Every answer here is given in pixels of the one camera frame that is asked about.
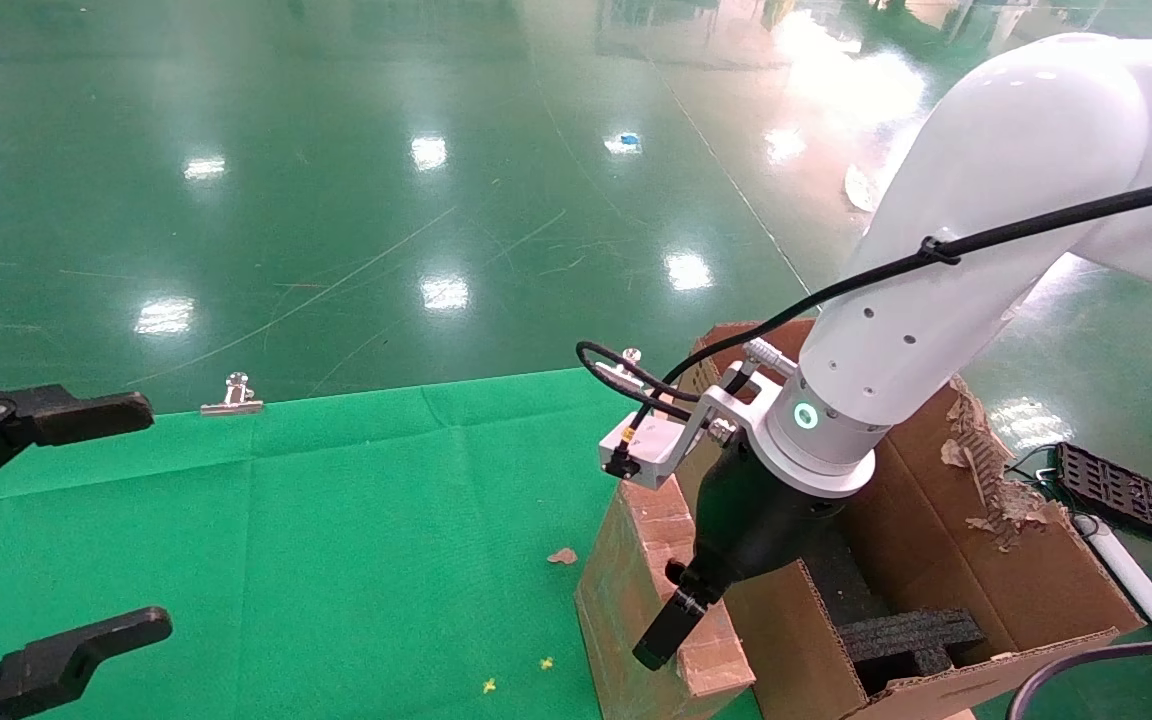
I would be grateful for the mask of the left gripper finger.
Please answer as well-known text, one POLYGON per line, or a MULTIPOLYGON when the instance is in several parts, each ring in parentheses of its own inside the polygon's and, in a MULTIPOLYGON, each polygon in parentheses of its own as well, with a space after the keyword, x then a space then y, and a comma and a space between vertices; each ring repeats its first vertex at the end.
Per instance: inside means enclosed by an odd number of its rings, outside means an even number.
POLYGON ((169 612, 151 606, 6 653, 0 659, 0 719, 26 719, 79 700, 103 662, 165 641, 172 632, 169 612))
POLYGON ((32 446, 88 442, 152 424, 154 410, 141 392, 76 397, 56 384, 0 389, 0 470, 32 446))

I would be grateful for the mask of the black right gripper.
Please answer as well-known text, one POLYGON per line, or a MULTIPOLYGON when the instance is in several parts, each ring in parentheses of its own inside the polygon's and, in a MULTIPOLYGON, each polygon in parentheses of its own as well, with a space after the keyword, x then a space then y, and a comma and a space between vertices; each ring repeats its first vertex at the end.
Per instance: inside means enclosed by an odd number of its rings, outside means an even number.
POLYGON ((846 503, 788 486, 748 439, 733 439, 698 491, 694 560, 667 562, 664 575, 675 592, 635 644, 635 659, 662 669, 732 585, 803 558, 846 503))

